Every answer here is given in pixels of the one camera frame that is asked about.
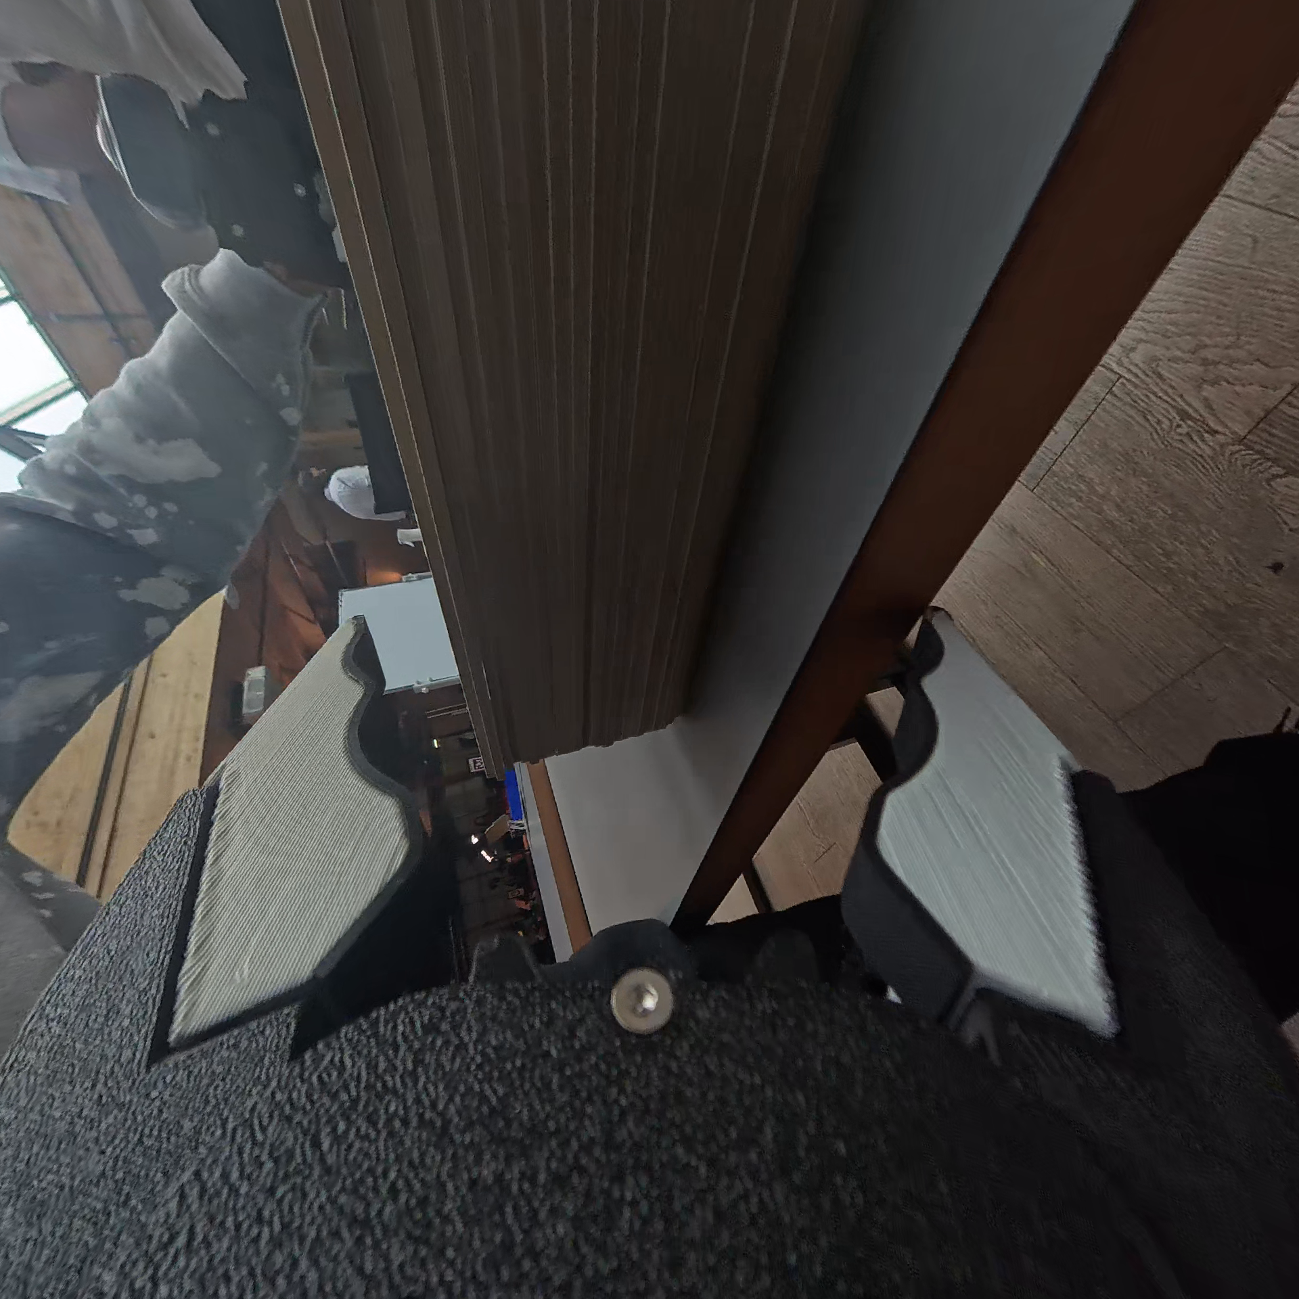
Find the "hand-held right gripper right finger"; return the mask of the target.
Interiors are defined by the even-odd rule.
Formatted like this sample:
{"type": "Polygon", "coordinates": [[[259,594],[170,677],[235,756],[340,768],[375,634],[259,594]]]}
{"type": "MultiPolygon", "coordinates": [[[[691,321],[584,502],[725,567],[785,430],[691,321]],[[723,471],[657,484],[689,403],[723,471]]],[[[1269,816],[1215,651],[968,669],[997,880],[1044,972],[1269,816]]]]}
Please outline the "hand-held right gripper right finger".
{"type": "Polygon", "coordinates": [[[949,1028],[994,994],[1116,1036],[1073,754],[943,609],[920,620],[900,691],[897,771],[839,892],[869,972],[949,1028]]]}

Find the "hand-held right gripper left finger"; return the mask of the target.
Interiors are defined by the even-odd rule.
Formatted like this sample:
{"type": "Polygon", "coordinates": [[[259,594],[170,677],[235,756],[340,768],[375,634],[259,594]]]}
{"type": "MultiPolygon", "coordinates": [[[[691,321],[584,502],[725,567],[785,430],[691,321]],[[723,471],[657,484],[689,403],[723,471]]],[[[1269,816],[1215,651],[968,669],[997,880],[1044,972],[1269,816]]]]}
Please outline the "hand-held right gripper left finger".
{"type": "Polygon", "coordinates": [[[317,997],[413,875],[414,799],[363,748],[383,686],[365,618],[340,621],[207,781],[167,1047],[317,997]]]}

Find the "stack of white panels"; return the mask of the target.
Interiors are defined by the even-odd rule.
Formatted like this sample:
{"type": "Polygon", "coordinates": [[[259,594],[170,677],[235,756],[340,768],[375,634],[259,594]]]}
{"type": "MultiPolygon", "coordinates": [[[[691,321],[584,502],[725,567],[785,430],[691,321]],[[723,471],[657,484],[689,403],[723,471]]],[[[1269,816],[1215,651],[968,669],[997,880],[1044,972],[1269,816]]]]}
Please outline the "stack of white panels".
{"type": "Polygon", "coordinates": [[[867,3],[280,3],[488,770],[683,710],[867,3]]]}

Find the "person's left forearm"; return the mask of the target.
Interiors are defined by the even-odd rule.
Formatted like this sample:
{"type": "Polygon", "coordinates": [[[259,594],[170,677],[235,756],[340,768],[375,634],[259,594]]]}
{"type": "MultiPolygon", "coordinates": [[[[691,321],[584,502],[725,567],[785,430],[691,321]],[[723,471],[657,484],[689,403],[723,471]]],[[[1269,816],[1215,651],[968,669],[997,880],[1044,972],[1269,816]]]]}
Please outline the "person's left forearm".
{"type": "Polygon", "coordinates": [[[326,291],[219,249],[162,283],[173,314],[3,493],[3,524],[40,516],[89,546],[212,594],[263,527],[298,450],[326,291]]]}

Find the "grey desk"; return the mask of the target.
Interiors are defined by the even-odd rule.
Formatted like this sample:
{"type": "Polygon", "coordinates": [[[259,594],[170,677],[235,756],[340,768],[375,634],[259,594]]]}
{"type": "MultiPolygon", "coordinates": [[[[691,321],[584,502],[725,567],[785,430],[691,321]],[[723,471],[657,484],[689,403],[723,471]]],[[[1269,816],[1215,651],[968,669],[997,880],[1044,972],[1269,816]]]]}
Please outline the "grey desk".
{"type": "Polygon", "coordinates": [[[1296,80],[1296,3],[878,3],[669,727],[519,773],[563,960],[713,917],[1296,80]]]}

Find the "grey panel with dark rim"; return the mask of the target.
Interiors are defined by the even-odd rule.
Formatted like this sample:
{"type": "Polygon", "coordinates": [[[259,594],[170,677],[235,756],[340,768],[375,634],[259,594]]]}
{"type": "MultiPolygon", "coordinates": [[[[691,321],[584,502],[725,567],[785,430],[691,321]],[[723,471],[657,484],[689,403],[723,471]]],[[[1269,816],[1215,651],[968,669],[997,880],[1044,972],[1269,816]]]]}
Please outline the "grey panel with dark rim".
{"type": "Polygon", "coordinates": [[[385,693],[428,693],[461,682],[430,574],[406,574],[377,586],[343,589],[337,612],[341,621],[357,615],[363,618],[379,657],[385,693]]]}

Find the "dark flat screen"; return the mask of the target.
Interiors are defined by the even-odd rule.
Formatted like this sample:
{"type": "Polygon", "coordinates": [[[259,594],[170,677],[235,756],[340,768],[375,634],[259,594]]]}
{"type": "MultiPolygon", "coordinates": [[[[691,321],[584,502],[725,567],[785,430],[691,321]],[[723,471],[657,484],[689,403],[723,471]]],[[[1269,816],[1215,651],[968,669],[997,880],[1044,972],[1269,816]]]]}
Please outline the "dark flat screen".
{"type": "Polygon", "coordinates": [[[409,515],[411,493],[379,379],[371,371],[355,371],[345,376],[345,383],[362,437],[375,512],[409,515]]]}

